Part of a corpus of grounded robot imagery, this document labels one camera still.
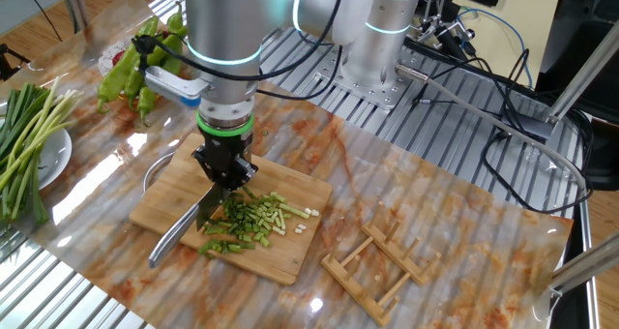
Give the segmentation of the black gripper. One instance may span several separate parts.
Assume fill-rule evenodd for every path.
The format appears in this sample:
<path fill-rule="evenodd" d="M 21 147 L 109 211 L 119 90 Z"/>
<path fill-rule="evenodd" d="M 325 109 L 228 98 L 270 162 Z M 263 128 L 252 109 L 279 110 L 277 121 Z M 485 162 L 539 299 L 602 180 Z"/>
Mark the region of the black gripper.
<path fill-rule="evenodd" d="M 209 180 L 228 189 L 245 186 L 258 171 L 251 162 L 252 132 L 234 136 L 202 132 L 202 135 L 204 142 L 192 152 L 192 157 Z"/>

